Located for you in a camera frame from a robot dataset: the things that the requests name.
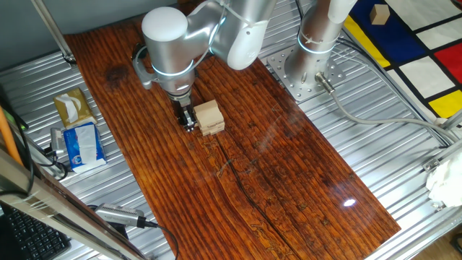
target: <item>wooden block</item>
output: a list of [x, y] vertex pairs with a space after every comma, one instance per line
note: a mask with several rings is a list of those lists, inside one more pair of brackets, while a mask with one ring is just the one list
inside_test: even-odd
[[376, 4], [370, 12], [370, 22], [373, 25], [384, 25], [390, 17], [387, 4]]
[[216, 126], [224, 121], [215, 100], [195, 106], [194, 111], [196, 112], [196, 119], [201, 129]]
[[202, 136], [205, 137], [208, 134], [216, 134], [219, 131], [223, 131], [225, 129], [225, 123], [221, 122], [214, 127], [206, 127], [206, 128], [200, 128], [202, 132]]

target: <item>metal base plate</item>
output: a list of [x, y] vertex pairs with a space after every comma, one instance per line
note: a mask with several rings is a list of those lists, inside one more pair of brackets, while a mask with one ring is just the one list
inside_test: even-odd
[[[282, 81], [288, 92], [294, 97], [297, 103], [301, 103], [319, 92], [325, 91], [320, 84], [308, 83], [301, 84], [301, 82], [290, 82], [284, 70], [284, 65], [287, 57], [293, 52], [294, 46], [286, 48], [280, 52], [268, 56], [267, 63], [274, 70], [276, 76]], [[335, 61], [330, 58], [328, 60], [328, 68], [325, 73], [328, 81], [333, 85], [340, 85], [346, 78], [345, 73], [337, 66]]]

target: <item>wood grain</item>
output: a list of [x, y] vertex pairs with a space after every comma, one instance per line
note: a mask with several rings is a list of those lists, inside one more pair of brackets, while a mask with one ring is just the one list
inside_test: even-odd
[[186, 133], [167, 95], [143, 89], [131, 66], [140, 21], [66, 40], [181, 259], [363, 259], [399, 231], [260, 61], [201, 64], [193, 101], [217, 100], [226, 128]]

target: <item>red square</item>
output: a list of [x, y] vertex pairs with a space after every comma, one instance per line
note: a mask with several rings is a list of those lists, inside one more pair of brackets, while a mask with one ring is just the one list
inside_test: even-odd
[[462, 43], [438, 51], [435, 56], [462, 83]]

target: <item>yellow box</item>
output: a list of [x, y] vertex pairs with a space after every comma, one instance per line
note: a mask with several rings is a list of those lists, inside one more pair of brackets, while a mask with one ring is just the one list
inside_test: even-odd
[[81, 89], [76, 88], [67, 93], [57, 95], [53, 98], [53, 101], [66, 129], [89, 122], [96, 124], [96, 118]]

